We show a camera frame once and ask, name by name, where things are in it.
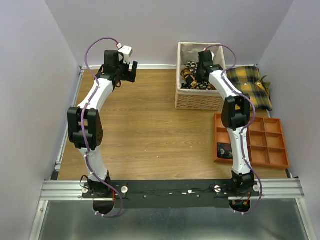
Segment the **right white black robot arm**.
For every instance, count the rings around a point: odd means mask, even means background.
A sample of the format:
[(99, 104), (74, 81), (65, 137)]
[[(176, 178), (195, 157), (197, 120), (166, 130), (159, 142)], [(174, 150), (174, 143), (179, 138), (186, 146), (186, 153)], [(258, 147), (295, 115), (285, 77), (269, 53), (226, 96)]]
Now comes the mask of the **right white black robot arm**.
[(253, 103), (232, 84), (226, 71), (220, 65), (214, 64), (211, 51), (205, 49), (198, 52), (197, 56), (196, 80), (209, 82), (224, 100), (221, 121), (229, 134), (233, 159), (230, 191), (236, 196), (249, 192), (256, 192), (257, 196), (261, 196), (261, 182), (255, 181), (256, 172), (250, 163), (247, 143), (248, 128), (252, 124), (250, 114)]

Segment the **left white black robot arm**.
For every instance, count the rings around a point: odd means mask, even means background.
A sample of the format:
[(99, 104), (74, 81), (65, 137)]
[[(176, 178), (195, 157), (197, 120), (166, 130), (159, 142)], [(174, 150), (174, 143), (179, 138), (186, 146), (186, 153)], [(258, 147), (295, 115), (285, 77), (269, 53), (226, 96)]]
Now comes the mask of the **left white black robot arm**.
[(138, 63), (130, 62), (133, 49), (122, 46), (118, 50), (105, 50), (104, 63), (94, 75), (94, 84), (85, 99), (67, 111), (68, 138), (80, 151), (88, 170), (83, 191), (90, 197), (111, 195), (111, 179), (100, 149), (104, 131), (100, 111), (123, 81), (135, 82)]

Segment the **black floral tie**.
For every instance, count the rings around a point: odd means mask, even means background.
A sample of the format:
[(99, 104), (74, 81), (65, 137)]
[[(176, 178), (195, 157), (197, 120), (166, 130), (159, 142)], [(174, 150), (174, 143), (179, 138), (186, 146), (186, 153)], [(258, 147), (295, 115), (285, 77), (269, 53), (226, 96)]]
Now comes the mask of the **black floral tie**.
[(181, 84), (182, 89), (189, 90), (215, 90), (215, 87), (208, 81), (199, 82), (196, 80), (196, 73), (198, 69), (198, 64), (194, 61), (188, 61), (186, 65), (183, 66), (180, 75), (184, 79), (184, 83)]

